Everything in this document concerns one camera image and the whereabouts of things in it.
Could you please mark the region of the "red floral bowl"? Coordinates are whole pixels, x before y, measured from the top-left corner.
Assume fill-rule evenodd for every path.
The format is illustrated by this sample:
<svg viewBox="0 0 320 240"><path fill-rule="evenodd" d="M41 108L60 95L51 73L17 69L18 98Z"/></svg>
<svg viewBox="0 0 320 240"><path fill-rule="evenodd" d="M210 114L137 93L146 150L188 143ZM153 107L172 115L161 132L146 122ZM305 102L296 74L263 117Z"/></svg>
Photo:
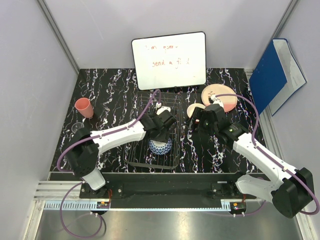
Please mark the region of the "red floral bowl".
<svg viewBox="0 0 320 240"><path fill-rule="evenodd" d="M191 105L188 106L187 110L186 110L186 113L187 113L187 116L189 118L192 117L192 114L195 110L195 108L200 108L200 109L204 109L206 106L201 104L201 103L193 103Z"/></svg>

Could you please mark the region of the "blue white patterned bowl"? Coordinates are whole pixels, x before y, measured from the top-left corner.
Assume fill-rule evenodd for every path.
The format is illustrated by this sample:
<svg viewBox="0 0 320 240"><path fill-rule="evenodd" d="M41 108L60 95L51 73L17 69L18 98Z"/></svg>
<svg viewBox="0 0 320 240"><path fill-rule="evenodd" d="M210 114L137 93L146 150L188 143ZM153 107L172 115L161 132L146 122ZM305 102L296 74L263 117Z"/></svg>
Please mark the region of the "blue white patterned bowl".
<svg viewBox="0 0 320 240"><path fill-rule="evenodd" d="M150 140L149 149L153 154L160 155L160 156L166 155L172 149L172 140L169 138L167 143Z"/></svg>

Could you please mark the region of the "cream pink plate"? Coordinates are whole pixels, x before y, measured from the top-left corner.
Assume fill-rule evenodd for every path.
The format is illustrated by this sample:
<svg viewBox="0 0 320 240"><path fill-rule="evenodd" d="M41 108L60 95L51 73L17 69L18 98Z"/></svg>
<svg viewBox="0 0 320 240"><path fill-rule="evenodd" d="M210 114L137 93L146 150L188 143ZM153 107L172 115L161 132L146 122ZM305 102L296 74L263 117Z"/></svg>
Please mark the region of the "cream pink plate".
<svg viewBox="0 0 320 240"><path fill-rule="evenodd" d="M206 86L201 92L201 100L205 106L209 106L213 101L211 100L212 95L222 95L222 94L233 94L236 93L228 86L223 84L210 84ZM232 111L237 105L237 97L233 95L219 96L223 103L224 111L226 113Z"/></svg>

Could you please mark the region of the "pink plastic cup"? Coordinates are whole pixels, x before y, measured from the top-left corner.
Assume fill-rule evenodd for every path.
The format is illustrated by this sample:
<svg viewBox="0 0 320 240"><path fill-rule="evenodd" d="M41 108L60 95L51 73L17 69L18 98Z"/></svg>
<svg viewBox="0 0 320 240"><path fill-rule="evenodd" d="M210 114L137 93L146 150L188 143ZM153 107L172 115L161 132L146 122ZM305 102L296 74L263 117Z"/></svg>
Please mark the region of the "pink plastic cup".
<svg viewBox="0 0 320 240"><path fill-rule="evenodd" d="M79 98L75 102L75 108L85 118L92 118L94 115L93 106L86 97Z"/></svg>

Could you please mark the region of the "clear drinking glass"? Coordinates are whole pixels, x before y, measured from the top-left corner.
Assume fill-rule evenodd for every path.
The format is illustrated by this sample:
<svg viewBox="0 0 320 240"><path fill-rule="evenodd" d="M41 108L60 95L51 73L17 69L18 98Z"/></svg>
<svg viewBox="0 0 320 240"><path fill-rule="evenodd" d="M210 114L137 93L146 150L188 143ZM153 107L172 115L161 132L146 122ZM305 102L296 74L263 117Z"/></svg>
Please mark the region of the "clear drinking glass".
<svg viewBox="0 0 320 240"><path fill-rule="evenodd" d="M76 122L72 125L71 131L72 133L76 133L79 129L82 129L84 127L84 124L82 122Z"/></svg>

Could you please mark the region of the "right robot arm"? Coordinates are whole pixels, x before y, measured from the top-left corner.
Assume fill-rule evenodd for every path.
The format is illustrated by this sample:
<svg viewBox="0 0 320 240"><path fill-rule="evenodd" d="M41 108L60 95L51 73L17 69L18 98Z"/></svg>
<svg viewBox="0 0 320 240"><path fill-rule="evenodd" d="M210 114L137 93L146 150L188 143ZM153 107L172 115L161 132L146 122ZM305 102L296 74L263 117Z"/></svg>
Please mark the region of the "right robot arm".
<svg viewBox="0 0 320 240"><path fill-rule="evenodd" d="M245 157L267 176L267 180L262 180L241 175L227 185L230 197L236 199L245 194L261 198L290 219L311 201L316 201L312 173L305 167L297 169L286 163L256 142L243 125L227 118L219 104L196 106L189 118L191 130L217 137L220 144Z"/></svg>

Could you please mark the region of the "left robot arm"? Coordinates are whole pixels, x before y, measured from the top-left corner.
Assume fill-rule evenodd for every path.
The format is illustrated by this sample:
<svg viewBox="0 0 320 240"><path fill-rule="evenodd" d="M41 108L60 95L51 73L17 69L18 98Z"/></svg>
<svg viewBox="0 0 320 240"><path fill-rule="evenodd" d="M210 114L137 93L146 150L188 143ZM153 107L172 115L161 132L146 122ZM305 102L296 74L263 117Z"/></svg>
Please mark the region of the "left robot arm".
<svg viewBox="0 0 320 240"><path fill-rule="evenodd" d="M79 129L64 151L72 173L90 187L90 192L97 198L108 193L108 186L97 160L103 153L121 145L148 139L156 143L157 151L166 154L171 150L169 145L170 128L177 122L168 109L161 113L141 114L137 119L100 131Z"/></svg>

